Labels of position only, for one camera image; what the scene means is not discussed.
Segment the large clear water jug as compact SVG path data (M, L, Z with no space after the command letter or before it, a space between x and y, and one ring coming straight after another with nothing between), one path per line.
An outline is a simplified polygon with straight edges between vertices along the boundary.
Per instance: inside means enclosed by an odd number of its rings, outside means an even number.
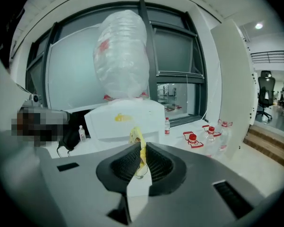
M100 24L93 62L107 96L136 98L147 89L150 64L146 43L145 24L132 10L115 12Z

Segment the white partition panel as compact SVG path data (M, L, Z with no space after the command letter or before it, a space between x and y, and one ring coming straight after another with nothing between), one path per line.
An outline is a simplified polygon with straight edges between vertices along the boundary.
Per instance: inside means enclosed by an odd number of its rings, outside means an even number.
M222 73L220 119L231 123L231 136L224 156L232 159L239 150L253 119L256 84L250 51L233 20L211 30Z

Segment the black backpack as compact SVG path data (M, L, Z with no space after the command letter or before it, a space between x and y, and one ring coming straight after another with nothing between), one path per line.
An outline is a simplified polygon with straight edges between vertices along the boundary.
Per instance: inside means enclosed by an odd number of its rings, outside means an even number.
M71 125L59 125L57 134L58 147L56 149L56 152L59 157L61 157L61 154L59 152L59 149L61 147L65 147L68 150L69 154L69 152L73 151L77 144L80 142L78 131Z

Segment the white water dispenser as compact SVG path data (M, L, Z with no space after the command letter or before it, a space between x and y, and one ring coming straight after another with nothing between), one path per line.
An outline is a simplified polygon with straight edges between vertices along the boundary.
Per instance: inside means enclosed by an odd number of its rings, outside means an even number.
M118 99L85 114L85 123L96 149L108 150L123 145L139 149L120 152L103 160L96 174L111 192L126 194L126 188L140 164L140 143L129 143L130 132L138 127L147 142L160 143L164 136L165 110L160 103L142 98Z

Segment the dark window frame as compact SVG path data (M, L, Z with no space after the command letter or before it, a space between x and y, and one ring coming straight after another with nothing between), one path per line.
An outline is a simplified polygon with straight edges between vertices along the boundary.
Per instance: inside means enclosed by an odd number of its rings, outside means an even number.
M146 27L150 77L145 95L164 106L172 126L204 118L206 66L191 17L143 0L99 5L54 22L30 47L25 88L39 95L44 106L78 115L104 104L93 68L94 28L126 9L139 15Z

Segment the black office chair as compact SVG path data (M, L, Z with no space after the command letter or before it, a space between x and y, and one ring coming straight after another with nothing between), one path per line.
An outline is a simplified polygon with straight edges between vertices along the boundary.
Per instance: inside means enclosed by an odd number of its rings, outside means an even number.
M263 70L258 77L259 94L258 105L262 108L257 110L256 116L265 116L268 121L272 120L272 115L265 112L265 109L272 106L274 103L274 87L275 78L272 76L271 71Z

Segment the wooden step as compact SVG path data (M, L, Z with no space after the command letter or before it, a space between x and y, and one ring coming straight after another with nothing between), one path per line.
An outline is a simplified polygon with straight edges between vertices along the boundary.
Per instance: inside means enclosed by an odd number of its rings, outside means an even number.
M251 125L243 142L284 167L284 137Z

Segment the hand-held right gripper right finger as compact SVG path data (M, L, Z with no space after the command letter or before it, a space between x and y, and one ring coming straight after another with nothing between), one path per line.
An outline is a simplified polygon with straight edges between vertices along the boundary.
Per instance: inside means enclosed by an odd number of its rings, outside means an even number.
M156 148L182 159L187 167L185 181L171 194L150 197L132 227L252 227L275 203L275 195L264 197L249 181L219 161L172 146ZM237 218L215 185L226 182L251 207Z

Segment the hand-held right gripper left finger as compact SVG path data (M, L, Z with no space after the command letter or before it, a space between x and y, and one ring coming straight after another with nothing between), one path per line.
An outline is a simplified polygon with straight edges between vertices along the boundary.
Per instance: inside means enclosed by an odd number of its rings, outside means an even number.
M123 145L62 158L51 158L48 150L39 149L40 166L46 185L66 227L142 227L141 216L129 225L112 218L120 210L123 196L107 190L96 174L96 168L102 160L122 151L137 149L138 145Z

